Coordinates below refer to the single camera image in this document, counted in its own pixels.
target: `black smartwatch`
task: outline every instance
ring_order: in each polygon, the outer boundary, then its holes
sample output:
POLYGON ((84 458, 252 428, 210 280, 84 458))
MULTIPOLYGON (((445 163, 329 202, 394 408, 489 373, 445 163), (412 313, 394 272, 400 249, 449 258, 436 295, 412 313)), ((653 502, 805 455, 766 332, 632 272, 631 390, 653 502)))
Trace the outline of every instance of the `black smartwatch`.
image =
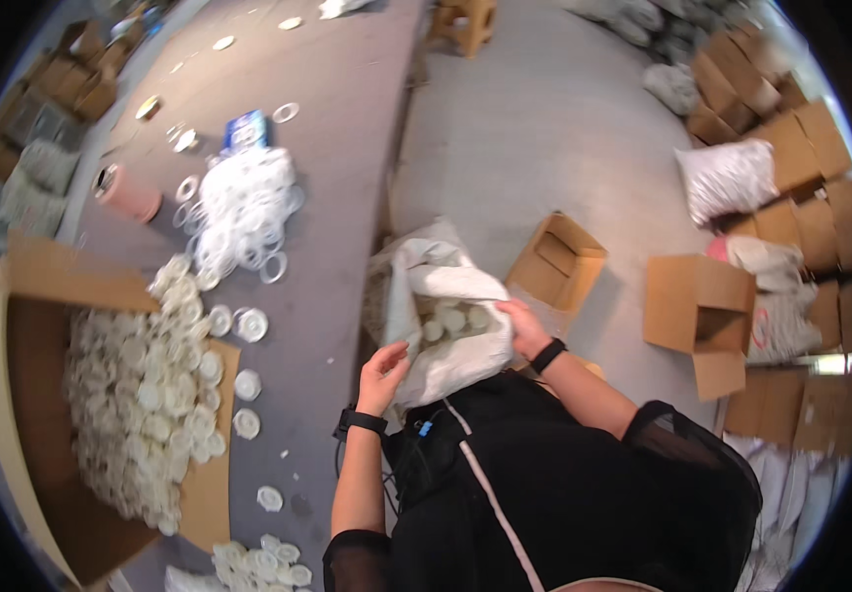
POLYGON ((337 423, 337 429, 334 430, 334 438, 341 442, 347 440, 347 430, 351 425, 357 425, 372 432, 377 432, 381 438, 386 434, 386 420, 377 418, 369 413, 361 413, 351 408, 340 411, 340 421, 337 423))
POLYGON ((541 349, 541 352, 538 353, 538 357, 531 360, 531 368, 533 368, 538 374, 544 372, 544 369, 546 369, 562 351, 567 351, 567 346, 565 346, 564 342, 560 339, 556 337, 553 338, 544 349, 541 349))

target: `workbench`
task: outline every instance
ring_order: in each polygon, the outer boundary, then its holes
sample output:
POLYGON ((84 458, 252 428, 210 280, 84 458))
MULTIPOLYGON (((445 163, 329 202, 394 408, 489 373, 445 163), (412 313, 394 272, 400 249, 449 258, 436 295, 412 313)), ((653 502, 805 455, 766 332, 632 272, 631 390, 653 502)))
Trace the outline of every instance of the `workbench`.
POLYGON ((384 222, 386 178, 427 5, 376 0, 321 21, 318 2, 212 0, 174 35, 131 95, 102 161, 158 187, 163 205, 140 225, 88 199, 77 236, 81 248, 151 278, 185 249, 189 237, 173 227, 173 196, 187 176, 205 174, 205 158, 219 152, 226 122, 254 109, 270 117, 285 103, 299 104, 299 114, 271 124, 269 134, 271 145, 291 151, 306 195, 285 228, 288 272, 265 285, 238 268, 202 299, 207 310, 215 304, 260 308, 270 323, 254 344, 225 337, 241 348, 240 367, 257 371, 264 385, 255 401, 234 401, 236 410, 254 409, 262 426, 251 442, 231 437, 231 537, 257 548, 270 532, 297 545, 315 589, 323 588, 321 558, 337 484, 331 434, 356 395, 367 261, 384 222), (303 18, 301 27, 277 28, 294 16, 303 18), (213 49, 229 35, 231 46, 213 49), (159 112, 149 121, 135 119, 152 95, 162 100, 159 112), (173 152, 167 131, 178 124, 201 137, 197 151, 173 152), (279 513, 257 504, 262 485, 281 491, 279 513))

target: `woman's right hand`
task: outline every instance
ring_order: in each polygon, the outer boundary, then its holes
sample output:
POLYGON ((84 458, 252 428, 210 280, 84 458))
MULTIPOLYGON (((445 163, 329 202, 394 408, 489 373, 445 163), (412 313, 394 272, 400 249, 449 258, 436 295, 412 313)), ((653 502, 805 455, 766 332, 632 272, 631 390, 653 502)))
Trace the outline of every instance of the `woman's right hand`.
POLYGON ((495 308, 511 317, 511 324, 515 330, 512 346, 528 362, 537 358, 538 353, 551 343, 551 336, 547 334, 538 317, 524 302, 517 298, 508 302, 500 300, 495 303, 495 308))

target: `pink roll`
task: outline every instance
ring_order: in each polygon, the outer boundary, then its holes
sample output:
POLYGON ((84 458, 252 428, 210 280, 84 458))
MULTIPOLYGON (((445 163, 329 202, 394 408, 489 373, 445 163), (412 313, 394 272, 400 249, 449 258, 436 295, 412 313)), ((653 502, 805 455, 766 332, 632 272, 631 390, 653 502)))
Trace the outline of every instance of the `pink roll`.
POLYGON ((140 223, 153 219, 162 204, 162 192, 134 179, 123 165, 110 165, 93 180, 94 197, 101 206, 115 209, 140 223))

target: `concrete floor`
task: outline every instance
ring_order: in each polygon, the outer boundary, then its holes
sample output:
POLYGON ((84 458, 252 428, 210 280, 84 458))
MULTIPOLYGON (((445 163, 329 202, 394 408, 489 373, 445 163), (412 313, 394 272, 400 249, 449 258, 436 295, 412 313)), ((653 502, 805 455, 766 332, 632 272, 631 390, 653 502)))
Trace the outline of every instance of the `concrete floor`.
POLYGON ((535 227, 560 209, 609 250, 568 347, 637 404, 669 402, 712 428, 688 356, 642 340, 645 264, 697 253, 673 148, 680 120, 641 86, 650 62, 548 0, 499 0, 474 60, 436 41, 412 100, 393 194, 399 235, 451 219, 475 262, 504 278, 535 227))

